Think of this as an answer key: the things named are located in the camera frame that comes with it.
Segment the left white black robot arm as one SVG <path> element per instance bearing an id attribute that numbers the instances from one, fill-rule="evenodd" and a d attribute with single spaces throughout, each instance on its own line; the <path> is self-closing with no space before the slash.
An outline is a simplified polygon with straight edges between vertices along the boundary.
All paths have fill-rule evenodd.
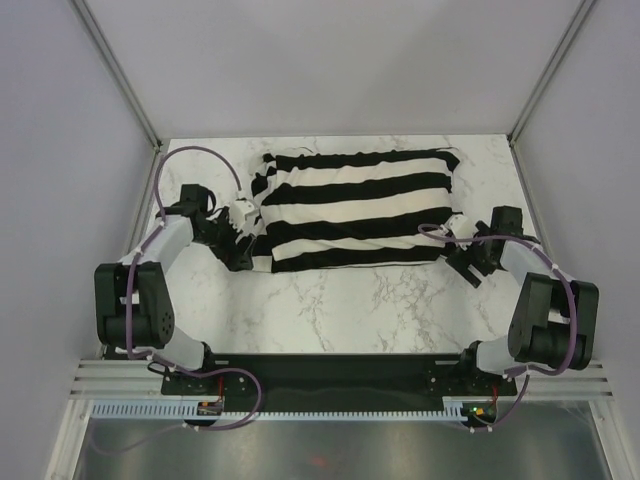
<path id="1" fill-rule="evenodd" d="M 184 370 L 184 383 L 199 395 L 217 387 L 219 372 L 206 362 L 208 345 L 176 326 L 166 274 L 193 244 L 207 247 L 232 272 L 252 269 L 259 216 L 245 196 L 220 209 L 215 206 L 211 190 L 184 185 L 179 200 L 160 208 L 152 230 L 131 252 L 99 265 L 94 273 L 102 345 L 132 360 Z"/>

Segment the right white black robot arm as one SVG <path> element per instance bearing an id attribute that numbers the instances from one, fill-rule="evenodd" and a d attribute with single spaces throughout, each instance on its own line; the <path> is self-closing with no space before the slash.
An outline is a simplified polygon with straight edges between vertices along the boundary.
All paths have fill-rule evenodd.
<path id="1" fill-rule="evenodd" d="M 563 273 L 524 234 L 522 211 L 493 209 L 491 222 L 472 223 L 461 213 L 443 225 L 448 244 L 446 263 L 477 288 L 499 270 L 520 286 L 508 332 L 492 341 L 476 341 L 465 350 L 473 359 L 456 370 L 458 385 L 482 392 L 493 374 L 511 377 L 527 371 L 557 376 L 581 371 L 592 359 L 599 304 L 598 287 Z"/>

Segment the black white striped pillowcase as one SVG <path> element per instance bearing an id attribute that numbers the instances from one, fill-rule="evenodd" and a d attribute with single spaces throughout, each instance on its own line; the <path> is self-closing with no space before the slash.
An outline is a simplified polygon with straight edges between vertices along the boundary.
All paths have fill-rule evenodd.
<path id="1" fill-rule="evenodd" d="M 416 265 L 448 254 L 420 234 L 454 213 L 452 147 L 354 154 L 263 155 L 251 182 L 259 208 L 253 269 Z"/>

